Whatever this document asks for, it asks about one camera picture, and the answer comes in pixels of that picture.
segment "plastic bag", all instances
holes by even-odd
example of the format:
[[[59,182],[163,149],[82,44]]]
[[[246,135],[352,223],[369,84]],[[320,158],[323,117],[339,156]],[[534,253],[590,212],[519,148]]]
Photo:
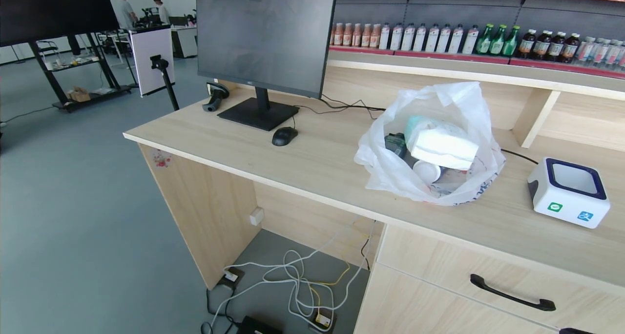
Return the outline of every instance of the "plastic bag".
[[[403,132],[415,115],[462,127],[479,145],[469,170],[448,169],[440,180],[424,183],[411,167],[386,149],[384,136]],[[354,161],[371,174],[366,188],[385,190],[415,201],[455,206],[477,200],[497,178],[506,158],[491,131],[491,114],[478,82],[438,84],[400,90],[397,100],[379,116],[358,142]]]

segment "computer mouse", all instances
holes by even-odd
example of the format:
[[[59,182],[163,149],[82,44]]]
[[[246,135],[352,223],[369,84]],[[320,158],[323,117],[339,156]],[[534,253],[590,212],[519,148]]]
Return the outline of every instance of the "computer mouse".
[[[288,145],[291,140],[297,136],[297,130],[294,127],[286,126],[274,132],[274,137],[271,139],[271,143],[276,146]]]

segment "tv stand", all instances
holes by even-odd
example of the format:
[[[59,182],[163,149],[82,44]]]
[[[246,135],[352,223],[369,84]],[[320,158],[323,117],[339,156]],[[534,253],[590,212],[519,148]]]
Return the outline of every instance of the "tv stand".
[[[299,108],[294,105],[271,102],[267,89],[262,87],[255,87],[255,89],[256,98],[250,97],[234,107],[217,114],[217,116],[225,120],[236,121],[237,123],[270,131],[299,111]]]

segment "black drawer handle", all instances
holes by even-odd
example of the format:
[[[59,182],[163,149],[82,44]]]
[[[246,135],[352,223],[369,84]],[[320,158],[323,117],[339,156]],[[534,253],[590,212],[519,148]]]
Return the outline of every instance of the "black drawer handle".
[[[525,300],[521,300],[520,298],[516,298],[514,296],[509,296],[508,294],[504,292],[495,290],[489,287],[488,285],[486,285],[486,282],[484,282],[484,278],[482,278],[481,276],[478,276],[477,274],[471,274],[471,283],[482,290],[486,290],[487,292],[492,292],[493,294],[497,294],[499,296],[507,298],[508,300],[513,300],[515,302],[522,303],[523,305],[536,308],[537,310],[540,310],[540,311],[555,311],[556,310],[556,304],[553,303],[553,301],[551,300],[545,300],[544,298],[541,298],[539,300],[539,303],[531,303]]]

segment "man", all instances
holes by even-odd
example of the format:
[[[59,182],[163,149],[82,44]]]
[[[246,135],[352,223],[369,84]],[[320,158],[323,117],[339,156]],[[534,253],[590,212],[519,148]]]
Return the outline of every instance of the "man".
[[[165,6],[163,5],[163,1],[154,0],[154,3],[158,5],[158,15],[161,18],[163,24],[169,24],[169,12],[167,11],[167,8],[165,8]]]
[[[123,29],[134,29],[134,22],[138,21],[136,14],[132,11],[132,7],[128,0],[121,0],[121,14],[123,15]]]

